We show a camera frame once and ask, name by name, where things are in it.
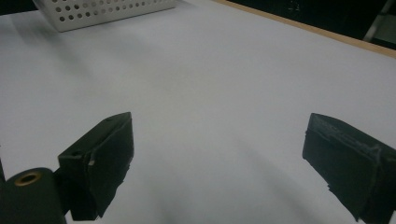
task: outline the white table surface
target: white table surface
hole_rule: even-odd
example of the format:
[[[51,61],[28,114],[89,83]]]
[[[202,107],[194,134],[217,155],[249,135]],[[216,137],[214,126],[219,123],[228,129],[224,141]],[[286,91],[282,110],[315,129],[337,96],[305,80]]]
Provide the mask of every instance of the white table surface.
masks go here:
[[[95,223],[355,223],[302,159],[304,132],[315,112],[396,147],[395,84],[395,59],[208,0],[61,34],[7,15],[0,156],[7,178],[55,170],[131,111],[132,167]]]

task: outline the white tabletop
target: white tabletop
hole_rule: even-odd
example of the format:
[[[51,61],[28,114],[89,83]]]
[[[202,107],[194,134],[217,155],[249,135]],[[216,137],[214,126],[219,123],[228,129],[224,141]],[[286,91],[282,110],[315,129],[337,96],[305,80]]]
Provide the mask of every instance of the white tabletop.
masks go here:
[[[55,170],[131,111],[132,167],[95,223],[355,223],[302,159],[304,132],[315,112],[396,147],[395,84],[395,59],[208,0],[61,34],[7,15],[0,156],[7,178]]]

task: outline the dark background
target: dark background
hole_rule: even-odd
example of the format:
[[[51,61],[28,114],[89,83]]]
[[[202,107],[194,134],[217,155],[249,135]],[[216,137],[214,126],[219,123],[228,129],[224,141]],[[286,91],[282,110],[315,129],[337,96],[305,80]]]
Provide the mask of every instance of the dark background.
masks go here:
[[[0,0],[0,16],[37,10],[32,0]]]
[[[386,2],[386,0],[230,1],[357,39],[364,38]]]

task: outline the plastic basket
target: plastic basket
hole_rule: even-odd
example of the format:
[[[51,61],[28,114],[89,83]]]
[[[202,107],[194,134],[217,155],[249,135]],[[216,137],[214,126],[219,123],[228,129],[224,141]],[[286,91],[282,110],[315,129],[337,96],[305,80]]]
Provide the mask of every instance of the plastic basket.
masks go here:
[[[59,32],[176,6],[176,0],[34,0],[34,2]]]

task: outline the white basket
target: white basket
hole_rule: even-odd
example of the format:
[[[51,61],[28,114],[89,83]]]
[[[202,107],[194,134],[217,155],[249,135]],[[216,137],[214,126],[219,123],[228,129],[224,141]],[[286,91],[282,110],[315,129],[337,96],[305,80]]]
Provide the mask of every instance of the white basket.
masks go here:
[[[176,6],[176,0],[34,0],[59,32]]]

